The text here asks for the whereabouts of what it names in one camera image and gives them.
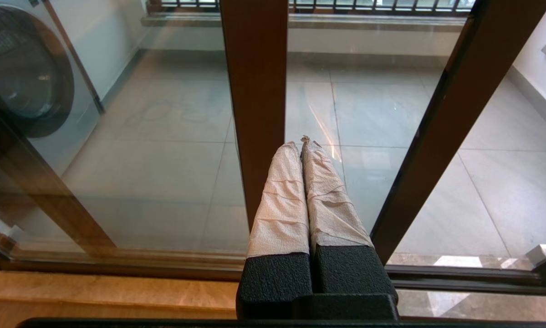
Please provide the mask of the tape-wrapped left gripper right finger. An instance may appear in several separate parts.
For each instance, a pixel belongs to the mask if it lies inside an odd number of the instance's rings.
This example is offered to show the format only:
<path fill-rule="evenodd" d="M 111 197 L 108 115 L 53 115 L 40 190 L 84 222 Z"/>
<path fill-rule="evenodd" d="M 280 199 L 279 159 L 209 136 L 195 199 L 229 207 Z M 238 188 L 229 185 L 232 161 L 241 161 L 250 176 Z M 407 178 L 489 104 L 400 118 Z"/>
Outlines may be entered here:
<path fill-rule="evenodd" d="M 314 292 L 398 293 L 379 259 L 343 179 L 323 147 L 302 137 Z"/>

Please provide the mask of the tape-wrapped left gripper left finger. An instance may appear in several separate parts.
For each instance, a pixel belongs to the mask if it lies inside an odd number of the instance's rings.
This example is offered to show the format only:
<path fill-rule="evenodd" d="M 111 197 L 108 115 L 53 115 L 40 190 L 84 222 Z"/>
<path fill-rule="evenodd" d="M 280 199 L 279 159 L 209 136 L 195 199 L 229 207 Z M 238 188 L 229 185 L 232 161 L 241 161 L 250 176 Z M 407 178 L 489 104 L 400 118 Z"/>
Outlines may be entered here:
<path fill-rule="evenodd" d="M 250 231 L 238 319 L 290 319 L 293 302 L 313 294 L 309 230 L 300 151 L 285 143 L 271 160 Z"/>

